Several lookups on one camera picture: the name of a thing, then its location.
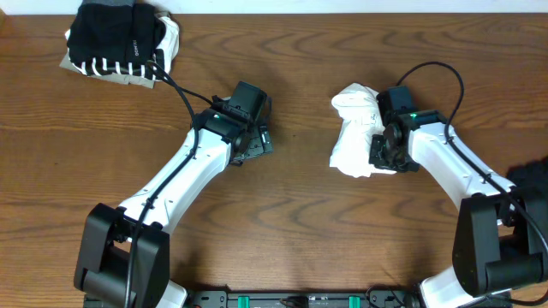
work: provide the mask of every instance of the crumpled white cloth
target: crumpled white cloth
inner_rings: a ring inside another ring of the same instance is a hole
[[[377,94],[369,87],[354,83],[331,100],[342,117],[342,128],[331,153],[330,167],[356,178],[371,176],[371,173],[393,175],[396,172],[377,169],[369,164],[372,136],[384,131]]]

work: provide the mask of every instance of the wooden tabletop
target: wooden tabletop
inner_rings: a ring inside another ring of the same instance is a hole
[[[73,275],[87,214],[142,188],[189,128],[167,85],[59,68],[73,19],[9,16],[0,30],[2,307],[81,306]],[[450,63],[467,89],[454,125],[479,157],[505,175],[548,154],[547,15],[176,19],[181,86],[222,97],[245,80],[274,101],[274,153],[214,178],[171,239],[171,277],[184,287],[365,290],[451,265],[457,211],[424,169],[355,179],[329,168],[341,128],[331,98],[353,82],[382,91],[416,64]],[[422,109],[454,107],[458,84],[443,68],[406,84]]]

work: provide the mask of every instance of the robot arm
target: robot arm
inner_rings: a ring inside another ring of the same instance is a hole
[[[170,236],[204,186],[229,163],[272,152],[261,111],[271,100],[255,86],[240,82],[231,98],[215,100],[196,118],[198,150],[156,198],[146,213],[137,241],[131,306],[178,308],[186,290],[170,281]],[[74,286],[117,307],[124,305],[129,253],[115,243],[131,240],[146,200],[190,154],[194,130],[181,149],[134,196],[116,209],[98,204],[86,219]]]
[[[485,295],[548,279],[548,257],[539,238],[500,192],[475,172],[447,144],[446,120],[436,110],[418,111],[405,86],[377,97],[385,130],[374,135],[370,163],[398,172],[424,167],[459,210],[453,266],[420,284],[420,300],[412,307],[456,308]],[[449,126],[449,136],[475,165],[521,201],[544,232],[548,231],[548,200],[534,188],[516,188],[470,151]],[[497,226],[514,227],[499,238]]]

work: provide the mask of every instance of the folded black cloth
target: folded black cloth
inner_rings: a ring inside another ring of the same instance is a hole
[[[154,16],[154,7],[134,0],[84,0],[70,27],[67,41],[70,61],[82,63],[97,58],[145,64],[152,59],[165,32]]]

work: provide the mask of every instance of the white wall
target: white wall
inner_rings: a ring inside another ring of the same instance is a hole
[[[171,13],[521,13],[548,12],[548,0],[148,0]],[[81,0],[0,0],[8,15],[75,14]]]

